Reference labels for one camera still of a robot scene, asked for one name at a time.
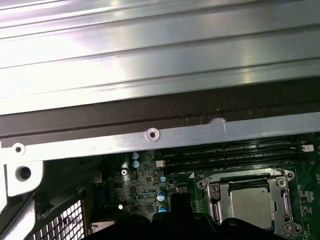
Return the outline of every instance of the ribbed metal surface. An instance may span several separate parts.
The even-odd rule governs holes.
[[[319,0],[0,2],[0,114],[320,74]]]
[[[29,240],[80,240],[85,236],[81,201],[49,222]]]

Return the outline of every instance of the motherboard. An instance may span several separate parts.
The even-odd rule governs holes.
[[[150,220],[188,193],[194,213],[245,220],[286,239],[317,240],[320,133],[129,152],[105,157],[96,210]]]

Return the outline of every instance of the metal grille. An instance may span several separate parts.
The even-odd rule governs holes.
[[[81,201],[76,202],[30,240],[80,240],[85,237]]]

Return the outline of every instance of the cpu socket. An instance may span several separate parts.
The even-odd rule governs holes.
[[[237,218],[290,238],[302,232],[294,223],[289,194],[292,171],[264,168],[216,173],[197,182],[206,192],[210,215],[220,225]]]

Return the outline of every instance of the green circuit board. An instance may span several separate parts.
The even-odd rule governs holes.
[[[304,151],[302,146],[312,146]],[[320,239],[320,133],[216,143],[193,147],[108,156],[99,208],[118,208],[122,216],[140,214],[150,220],[170,210],[170,194],[186,188],[195,213],[209,214],[208,200],[197,182],[215,173],[277,167],[295,173],[289,182],[294,222],[303,230],[297,240]],[[157,194],[165,195],[159,201]]]

